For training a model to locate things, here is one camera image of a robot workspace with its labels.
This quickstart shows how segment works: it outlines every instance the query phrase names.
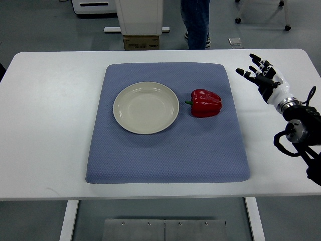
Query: chair leg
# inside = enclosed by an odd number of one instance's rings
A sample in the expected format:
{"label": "chair leg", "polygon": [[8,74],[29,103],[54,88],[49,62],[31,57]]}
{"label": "chair leg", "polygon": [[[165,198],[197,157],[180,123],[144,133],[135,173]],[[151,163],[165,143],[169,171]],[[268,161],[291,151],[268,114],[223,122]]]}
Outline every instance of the chair leg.
{"label": "chair leg", "polygon": [[289,21],[289,9],[288,9],[288,5],[287,5],[287,0],[283,0],[282,2],[284,2],[285,30],[289,31],[291,29],[291,26],[290,26],[290,21]]}
{"label": "chair leg", "polygon": [[242,4],[242,7],[240,9],[240,11],[238,12],[237,16],[236,16],[236,19],[235,19],[235,22],[236,23],[240,23],[241,22],[241,16],[242,16],[242,13],[245,9],[245,7],[247,6],[247,4],[250,2],[251,0],[245,0],[244,3]]}
{"label": "chair leg", "polygon": [[3,76],[5,75],[5,73],[6,73],[6,69],[3,67],[2,64],[0,64],[0,82],[3,78]]}

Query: white machine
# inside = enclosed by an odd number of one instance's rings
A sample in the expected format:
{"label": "white machine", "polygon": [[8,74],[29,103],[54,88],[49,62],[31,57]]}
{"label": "white machine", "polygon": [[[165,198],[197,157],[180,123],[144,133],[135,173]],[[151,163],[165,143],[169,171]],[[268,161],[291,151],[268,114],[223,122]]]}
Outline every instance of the white machine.
{"label": "white machine", "polygon": [[123,35],[161,35],[164,0],[116,0]]}
{"label": "white machine", "polygon": [[77,15],[117,12],[115,0],[72,0],[72,5]]}

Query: white plate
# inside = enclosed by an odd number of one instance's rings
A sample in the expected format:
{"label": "white plate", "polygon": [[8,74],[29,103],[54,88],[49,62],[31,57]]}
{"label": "white plate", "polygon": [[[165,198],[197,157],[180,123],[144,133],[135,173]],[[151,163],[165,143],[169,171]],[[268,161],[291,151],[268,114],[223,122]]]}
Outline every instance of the white plate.
{"label": "white plate", "polygon": [[169,127],[179,113],[179,100],[165,85],[140,82],[125,88],[115,99],[116,121],[137,134],[153,134]]}

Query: sneaker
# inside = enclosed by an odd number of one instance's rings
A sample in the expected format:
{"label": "sneaker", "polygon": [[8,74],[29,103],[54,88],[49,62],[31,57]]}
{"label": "sneaker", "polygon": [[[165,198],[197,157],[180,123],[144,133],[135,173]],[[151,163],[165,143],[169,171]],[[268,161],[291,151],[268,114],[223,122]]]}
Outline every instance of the sneaker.
{"label": "sneaker", "polygon": [[[186,32],[184,38],[187,40],[189,39],[189,34]],[[208,36],[205,44],[205,48],[209,48],[211,46],[211,37]]]}

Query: person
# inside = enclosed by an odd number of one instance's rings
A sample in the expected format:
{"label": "person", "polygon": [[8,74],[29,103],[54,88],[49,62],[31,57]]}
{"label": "person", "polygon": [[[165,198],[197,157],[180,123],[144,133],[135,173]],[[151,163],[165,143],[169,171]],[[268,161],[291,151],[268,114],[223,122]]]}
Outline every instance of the person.
{"label": "person", "polygon": [[209,36],[211,0],[181,0],[181,15],[187,32],[189,49],[206,49],[211,45]]}

